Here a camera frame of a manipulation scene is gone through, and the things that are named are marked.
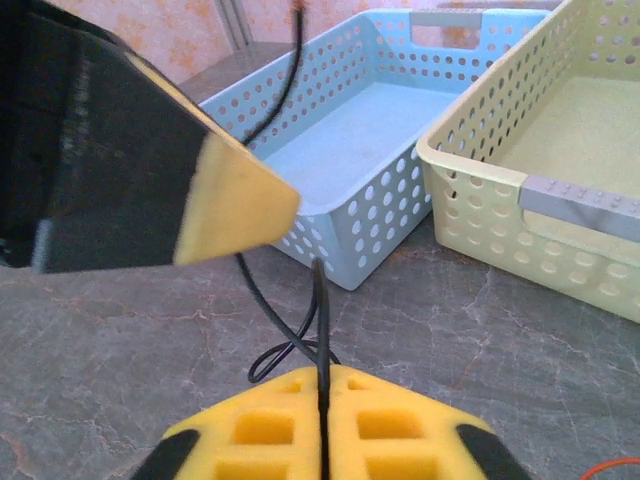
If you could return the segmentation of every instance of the yellow foam tip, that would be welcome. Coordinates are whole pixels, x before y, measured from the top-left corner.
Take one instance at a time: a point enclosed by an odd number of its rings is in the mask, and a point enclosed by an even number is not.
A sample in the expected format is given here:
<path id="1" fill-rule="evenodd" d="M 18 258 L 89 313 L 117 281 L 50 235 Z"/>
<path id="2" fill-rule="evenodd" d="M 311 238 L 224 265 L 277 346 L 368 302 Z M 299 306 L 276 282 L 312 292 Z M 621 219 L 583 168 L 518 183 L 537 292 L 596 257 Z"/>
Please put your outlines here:
<path id="1" fill-rule="evenodd" d="M 485 422 L 344 366 L 331 367 L 333 480 L 484 479 L 455 427 Z M 200 433 L 176 480 L 318 480 L 317 374 L 302 368 L 169 429 Z"/>

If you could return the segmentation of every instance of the plastic basket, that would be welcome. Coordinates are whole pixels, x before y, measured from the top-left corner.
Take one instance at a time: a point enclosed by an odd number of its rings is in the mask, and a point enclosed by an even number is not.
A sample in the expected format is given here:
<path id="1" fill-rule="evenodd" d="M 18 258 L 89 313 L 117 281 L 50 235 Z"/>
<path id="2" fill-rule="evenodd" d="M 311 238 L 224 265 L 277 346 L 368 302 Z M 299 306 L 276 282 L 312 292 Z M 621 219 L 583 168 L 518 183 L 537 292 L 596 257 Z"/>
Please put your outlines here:
<path id="1" fill-rule="evenodd" d="M 306 44 L 292 99 L 251 149 L 302 196 L 275 246 L 353 290 L 431 211 L 415 142 L 459 94 L 549 12 L 370 10 Z M 421 26 L 479 28 L 475 50 L 412 41 Z M 271 108 L 291 54 L 201 107 L 236 138 Z"/>
<path id="2" fill-rule="evenodd" d="M 439 243 L 640 321 L 640 1 L 567 1 L 418 152 Z"/>

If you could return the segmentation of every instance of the light blue plastic basket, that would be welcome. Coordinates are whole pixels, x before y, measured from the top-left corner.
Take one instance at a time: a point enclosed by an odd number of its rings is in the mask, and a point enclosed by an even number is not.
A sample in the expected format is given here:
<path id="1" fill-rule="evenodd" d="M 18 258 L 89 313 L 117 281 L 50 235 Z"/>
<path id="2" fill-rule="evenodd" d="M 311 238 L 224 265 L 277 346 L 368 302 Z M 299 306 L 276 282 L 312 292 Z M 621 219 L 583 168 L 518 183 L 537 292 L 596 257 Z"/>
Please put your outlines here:
<path id="1" fill-rule="evenodd" d="M 325 261 L 356 289 L 431 211 L 414 145 L 473 81 L 535 27 L 541 10 L 369 10 L 306 44 L 282 115 L 251 145 L 296 188 L 295 227 L 275 247 Z M 412 27 L 480 29 L 474 50 L 423 47 Z M 201 107 L 241 139 L 282 88 L 291 54 Z"/>

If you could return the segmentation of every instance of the orange cable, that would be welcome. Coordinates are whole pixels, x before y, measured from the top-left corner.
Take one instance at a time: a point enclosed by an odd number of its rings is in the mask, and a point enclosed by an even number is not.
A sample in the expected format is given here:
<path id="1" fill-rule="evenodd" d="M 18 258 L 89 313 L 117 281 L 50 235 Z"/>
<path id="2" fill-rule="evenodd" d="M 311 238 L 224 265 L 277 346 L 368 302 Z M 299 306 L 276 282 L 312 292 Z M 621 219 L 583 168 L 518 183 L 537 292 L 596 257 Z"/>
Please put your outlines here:
<path id="1" fill-rule="evenodd" d="M 591 480 L 595 475 L 600 472 L 604 472 L 613 467 L 619 467 L 620 465 L 640 465 L 640 457 L 623 457 L 615 458 L 613 460 L 607 460 L 606 462 L 599 463 L 595 467 L 591 467 L 587 472 L 580 477 L 580 480 Z"/>

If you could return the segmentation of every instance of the yellow plastic basket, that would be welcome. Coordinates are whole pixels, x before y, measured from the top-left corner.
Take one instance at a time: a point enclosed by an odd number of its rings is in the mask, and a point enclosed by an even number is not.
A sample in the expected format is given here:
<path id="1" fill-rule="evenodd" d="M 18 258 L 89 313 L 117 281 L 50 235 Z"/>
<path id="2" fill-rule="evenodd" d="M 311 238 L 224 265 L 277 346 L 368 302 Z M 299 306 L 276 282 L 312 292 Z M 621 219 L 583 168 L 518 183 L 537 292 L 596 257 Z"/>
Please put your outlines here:
<path id="1" fill-rule="evenodd" d="M 640 0 L 567 0 L 417 151 L 439 243 L 640 322 Z"/>

